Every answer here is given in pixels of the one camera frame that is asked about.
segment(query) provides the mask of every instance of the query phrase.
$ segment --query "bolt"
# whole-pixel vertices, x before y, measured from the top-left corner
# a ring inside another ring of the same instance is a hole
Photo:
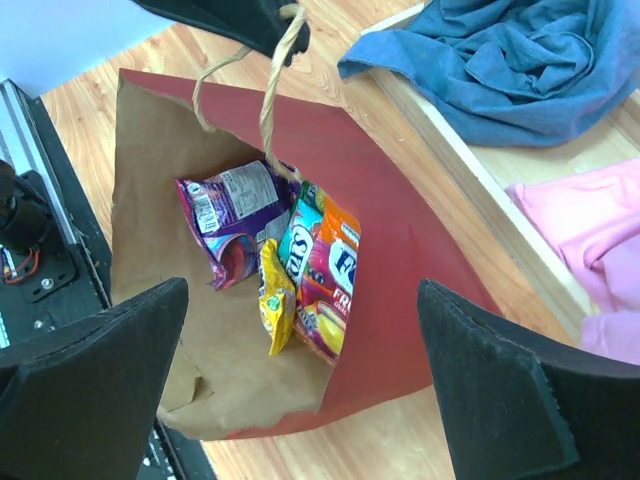
[[[53,288],[53,280],[50,278],[44,278],[40,282],[40,286],[45,290],[51,290]]]

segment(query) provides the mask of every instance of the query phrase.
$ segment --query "paper bag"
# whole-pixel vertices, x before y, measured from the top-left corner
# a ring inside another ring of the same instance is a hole
[[[260,158],[260,92],[207,84],[205,132],[190,105],[194,82],[121,71],[113,193],[115,303],[170,277],[190,303],[159,417],[203,440],[315,428],[431,383],[416,310],[433,278],[498,311],[433,211],[339,108],[278,97],[274,150],[359,220],[351,315],[331,370],[292,338],[268,356],[258,276],[216,292],[192,238],[175,178],[203,180]]]

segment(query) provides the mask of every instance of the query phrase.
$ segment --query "yellow candy wrapper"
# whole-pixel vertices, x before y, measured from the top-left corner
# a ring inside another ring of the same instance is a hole
[[[260,249],[260,318],[271,336],[269,355],[277,355],[291,337],[296,293],[278,259],[278,242],[269,238]]]

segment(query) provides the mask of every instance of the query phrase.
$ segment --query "wood grain surface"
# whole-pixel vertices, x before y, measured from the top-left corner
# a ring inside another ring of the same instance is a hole
[[[505,315],[569,343],[566,332],[513,260],[375,82],[368,76],[348,83],[338,77],[336,62],[360,31],[418,2],[303,3],[309,10],[310,50],[284,72],[279,93],[344,108],[439,215]],[[230,40],[175,25],[43,97],[109,240],[118,69],[197,78],[205,66],[237,48]],[[269,59],[252,53],[211,80],[264,89],[268,72]],[[210,442],[205,448],[221,480],[454,478],[431,388],[316,431],[279,438]]]

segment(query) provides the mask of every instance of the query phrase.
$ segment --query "wooden tray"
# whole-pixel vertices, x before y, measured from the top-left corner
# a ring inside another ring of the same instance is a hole
[[[404,28],[424,8],[405,10],[362,34]],[[433,151],[576,342],[585,316],[597,312],[589,295],[504,189],[535,184],[640,157],[640,91],[587,133],[546,149],[467,145],[425,97],[400,75],[369,72]]]

